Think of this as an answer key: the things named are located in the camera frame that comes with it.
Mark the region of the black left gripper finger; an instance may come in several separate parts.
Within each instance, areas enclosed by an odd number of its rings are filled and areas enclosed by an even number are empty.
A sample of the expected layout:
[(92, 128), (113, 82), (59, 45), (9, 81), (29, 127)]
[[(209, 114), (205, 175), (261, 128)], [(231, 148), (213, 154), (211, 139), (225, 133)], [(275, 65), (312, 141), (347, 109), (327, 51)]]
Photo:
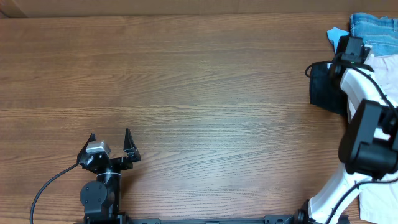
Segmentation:
[(85, 145), (83, 146), (82, 150), (80, 151), (80, 154), (86, 154), (86, 148), (88, 147), (88, 144), (90, 142), (95, 142), (96, 141), (96, 136), (94, 133), (91, 133), (87, 142), (85, 143)]
[(126, 128), (123, 151), (127, 154), (129, 161), (139, 162), (141, 160), (141, 155), (134, 143), (129, 128)]

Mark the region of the beige khaki shorts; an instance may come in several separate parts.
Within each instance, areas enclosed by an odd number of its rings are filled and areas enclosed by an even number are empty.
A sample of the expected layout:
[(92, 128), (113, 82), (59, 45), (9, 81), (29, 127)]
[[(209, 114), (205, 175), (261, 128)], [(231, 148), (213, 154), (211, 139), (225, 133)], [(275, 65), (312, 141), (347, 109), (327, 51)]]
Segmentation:
[[(387, 96), (397, 101), (397, 55), (375, 56), (366, 60), (375, 71), (375, 81)], [(397, 182), (366, 184), (359, 195), (360, 219), (371, 223), (397, 224)]]

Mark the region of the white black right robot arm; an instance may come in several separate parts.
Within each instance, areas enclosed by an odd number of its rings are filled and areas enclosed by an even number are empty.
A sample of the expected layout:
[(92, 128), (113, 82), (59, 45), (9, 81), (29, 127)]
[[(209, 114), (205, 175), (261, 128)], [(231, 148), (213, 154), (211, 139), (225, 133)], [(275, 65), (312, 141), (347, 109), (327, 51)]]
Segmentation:
[(307, 200), (292, 223), (348, 223), (345, 208), (372, 184), (397, 172), (397, 106), (365, 64), (371, 47), (351, 35), (339, 39), (329, 78), (338, 85), (355, 113), (338, 148), (340, 164), (326, 185)]

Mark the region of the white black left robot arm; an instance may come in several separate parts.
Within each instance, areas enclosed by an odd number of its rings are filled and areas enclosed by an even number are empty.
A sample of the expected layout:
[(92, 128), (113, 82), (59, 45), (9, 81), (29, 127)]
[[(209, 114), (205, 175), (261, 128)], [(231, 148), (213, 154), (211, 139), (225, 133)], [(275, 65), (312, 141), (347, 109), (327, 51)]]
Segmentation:
[(77, 163), (83, 169), (96, 175), (80, 192), (84, 206), (84, 223), (131, 223), (131, 218), (120, 211), (121, 172), (133, 168), (141, 160), (130, 129), (126, 129), (122, 157), (110, 157), (111, 149), (105, 141), (97, 141), (91, 134), (77, 156)]

